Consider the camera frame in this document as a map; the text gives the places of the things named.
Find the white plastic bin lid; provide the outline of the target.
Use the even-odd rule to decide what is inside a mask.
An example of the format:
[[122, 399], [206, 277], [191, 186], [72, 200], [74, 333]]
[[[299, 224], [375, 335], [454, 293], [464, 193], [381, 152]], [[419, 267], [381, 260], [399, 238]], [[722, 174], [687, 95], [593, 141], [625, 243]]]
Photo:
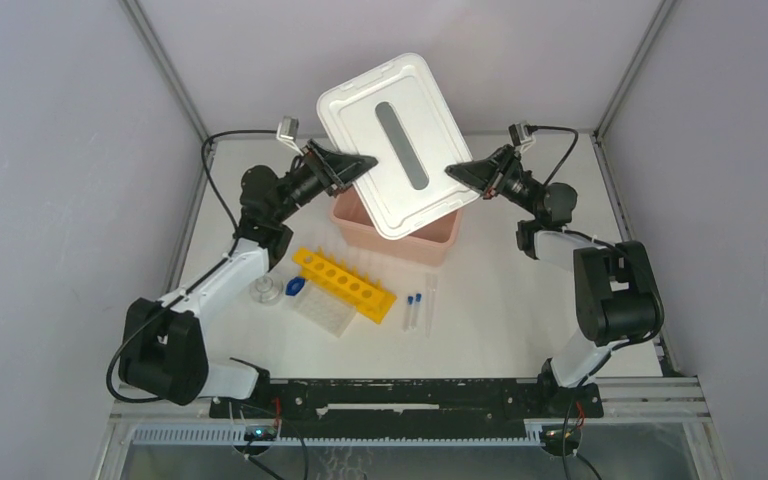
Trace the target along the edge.
[[472, 155], [422, 56], [399, 55], [327, 90], [317, 113], [338, 151], [377, 160], [354, 187], [383, 238], [404, 238], [478, 199], [445, 171]]

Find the pink plastic bin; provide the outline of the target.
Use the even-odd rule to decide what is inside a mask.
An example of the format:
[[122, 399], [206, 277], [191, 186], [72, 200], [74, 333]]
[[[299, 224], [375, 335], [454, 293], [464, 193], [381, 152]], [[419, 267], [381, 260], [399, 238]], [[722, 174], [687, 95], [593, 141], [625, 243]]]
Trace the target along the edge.
[[331, 221], [349, 246], [432, 267], [441, 266], [455, 244], [462, 216], [458, 210], [404, 238], [388, 240], [374, 228], [354, 189], [339, 195], [330, 212]]

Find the blue bottle cap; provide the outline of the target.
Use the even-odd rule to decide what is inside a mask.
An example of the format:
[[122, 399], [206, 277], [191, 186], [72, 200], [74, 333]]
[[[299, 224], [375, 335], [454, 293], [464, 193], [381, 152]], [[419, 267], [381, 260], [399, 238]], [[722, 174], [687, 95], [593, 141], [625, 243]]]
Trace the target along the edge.
[[288, 297], [297, 296], [306, 284], [306, 279], [301, 276], [296, 276], [290, 279], [285, 286], [285, 295]]

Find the small glass flask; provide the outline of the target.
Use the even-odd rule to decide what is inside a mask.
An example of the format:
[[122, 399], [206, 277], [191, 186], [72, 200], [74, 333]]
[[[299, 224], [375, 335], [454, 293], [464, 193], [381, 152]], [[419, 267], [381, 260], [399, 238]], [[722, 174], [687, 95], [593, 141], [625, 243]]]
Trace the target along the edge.
[[251, 298], [262, 305], [275, 305], [284, 295], [284, 284], [280, 279], [264, 275], [249, 286]]

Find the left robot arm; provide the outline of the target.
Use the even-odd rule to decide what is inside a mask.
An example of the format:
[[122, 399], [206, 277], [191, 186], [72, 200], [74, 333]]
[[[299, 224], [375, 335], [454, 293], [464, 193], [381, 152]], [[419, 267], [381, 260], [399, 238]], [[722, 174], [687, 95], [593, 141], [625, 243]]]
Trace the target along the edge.
[[213, 359], [204, 333], [243, 290], [284, 257], [293, 236], [286, 221], [321, 194], [335, 197], [378, 164], [376, 158], [329, 150], [310, 140], [282, 176], [255, 165], [241, 177], [241, 212], [228, 249], [206, 272], [162, 297], [138, 298], [126, 312], [123, 340], [105, 374], [108, 393], [123, 403], [116, 380], [145, 392], [142, 403], [185, 406], [220, 397], [250, 417], [271, 407], [263, 369], [243, 360]]

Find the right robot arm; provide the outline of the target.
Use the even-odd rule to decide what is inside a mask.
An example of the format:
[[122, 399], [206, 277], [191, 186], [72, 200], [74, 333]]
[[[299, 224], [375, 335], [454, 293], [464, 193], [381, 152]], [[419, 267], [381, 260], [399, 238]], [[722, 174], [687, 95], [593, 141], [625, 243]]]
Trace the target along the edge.
[[518, 249], [573, 276], [578, 329], [561, 353], [546, 361], [541, 375], [550, 381], [537, 391], [544, 412], [565, 415], [577, 403], [576, 388], [591, 382], [615, 352], [661, 332], [665, 309], [646, 248], [571, 229], [577, 191], [535, 179], [512, 145], [482, 160], [449, 165], [445, 172], [483, 199], [501, 196], [530, 213], [531, 220], [517, 225]]

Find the yellow test tube rack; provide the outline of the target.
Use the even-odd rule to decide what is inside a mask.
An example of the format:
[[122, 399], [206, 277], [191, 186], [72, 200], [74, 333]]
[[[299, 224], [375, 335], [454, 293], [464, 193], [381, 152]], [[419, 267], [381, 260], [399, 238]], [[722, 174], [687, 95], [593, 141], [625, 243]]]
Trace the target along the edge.
[[300, 268], [302, 278], [376, 324], [383, 322], [397, 299], [379, 280], [322, 249], [300, 247], [291, 260]]

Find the clear well plate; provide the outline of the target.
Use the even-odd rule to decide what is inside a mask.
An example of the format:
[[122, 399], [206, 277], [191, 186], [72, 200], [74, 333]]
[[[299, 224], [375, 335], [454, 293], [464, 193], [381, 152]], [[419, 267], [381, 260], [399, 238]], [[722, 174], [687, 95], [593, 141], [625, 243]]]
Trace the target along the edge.
[[335, 338], [341, 337], [356, 315], [355, 308], [314, 284], [296, 295], [293, 310]]

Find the blue capped tube left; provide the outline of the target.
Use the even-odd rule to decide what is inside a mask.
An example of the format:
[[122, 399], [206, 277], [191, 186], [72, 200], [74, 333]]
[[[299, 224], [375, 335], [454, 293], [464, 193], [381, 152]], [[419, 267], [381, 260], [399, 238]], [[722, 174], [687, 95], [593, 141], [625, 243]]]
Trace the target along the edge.
[[414, 313], [415, 297], [408, 295], [406, 297], [406, 306], [403, 314], [402, 330], [407, 332], [413, 329], [413, 313]]

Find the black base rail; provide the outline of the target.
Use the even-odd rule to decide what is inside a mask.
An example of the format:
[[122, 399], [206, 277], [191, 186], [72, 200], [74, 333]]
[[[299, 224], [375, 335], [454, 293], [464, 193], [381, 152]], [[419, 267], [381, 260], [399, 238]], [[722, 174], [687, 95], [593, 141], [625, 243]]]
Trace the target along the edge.
[[247, 400], [209, 406], [212, 419], [282, 421], [307, 440], [515, 439], [530, 421], [576, 427], [603, 415], [594, 384], [514, 378], [272, 380]]

